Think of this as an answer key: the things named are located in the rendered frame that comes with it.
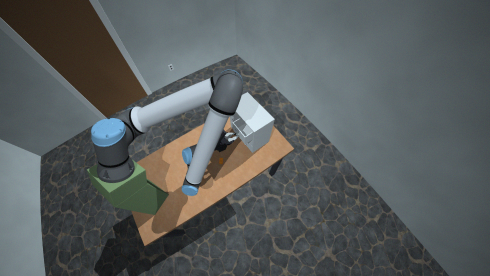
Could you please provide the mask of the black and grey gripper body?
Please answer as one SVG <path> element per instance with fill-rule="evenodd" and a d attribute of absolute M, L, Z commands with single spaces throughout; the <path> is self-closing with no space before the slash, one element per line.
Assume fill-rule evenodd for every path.
<path fill-rule="evenodd" d="M 223 139 L 220 141 L 220 143 L 215 147 L 215 150 L 217 150 L 219 152 L 226 150 L 227 145 L 225 145 L 225 144 L 227 143 L 227 141 L 228 140 L 224 136 Z"/>

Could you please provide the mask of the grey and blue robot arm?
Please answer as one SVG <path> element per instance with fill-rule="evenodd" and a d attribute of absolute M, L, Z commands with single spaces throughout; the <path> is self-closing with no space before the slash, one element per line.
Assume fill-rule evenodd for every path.
<path fill-rule="evenodd" d="M 156 124 L 204 105 L 210 110 L 197 144 L 182 150 L 187 173 L 182 192 L 195 196 L 216 146 L 227 132 L 224 127 L 238 108 L 243 80 L 238 72 L 227 69 L 218 75 L 177 91 L 144 107 L 132 107 L 116 118 L 102 119 L 91 128 L 97 175 L 106 183 L 128 179 L 135 170 L 128 146 Z"/>

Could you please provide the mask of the white chest of drawers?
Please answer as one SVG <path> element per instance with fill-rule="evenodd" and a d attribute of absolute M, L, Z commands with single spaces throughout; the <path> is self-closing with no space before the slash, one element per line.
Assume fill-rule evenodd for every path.
<path fill-rule="evenodd" d="M 269 142 L 275 119 L 248 92 L 241 96 L 236 113 L 253 131 L 252 153 Z"/>

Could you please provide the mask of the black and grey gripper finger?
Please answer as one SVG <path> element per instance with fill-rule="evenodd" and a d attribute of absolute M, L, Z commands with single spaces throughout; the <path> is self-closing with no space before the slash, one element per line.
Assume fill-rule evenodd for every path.
<path fill-rule="evenodd" d="M 229 139 L 231 138 L 232 135 L 236 135 L 237 133 L 233 133 L 233 132 L 227 132 L 226 135 L 225 135 L 225 139 Z"/>
<path fill-rule="evenodd" d="M 229 138 L 228 141 L 227 141 L 227 143 L 225 143 L 225 145 L 232 144 L 238 137 L 239 137 L 239 135 L 236 135 L 233 138 Z"/>

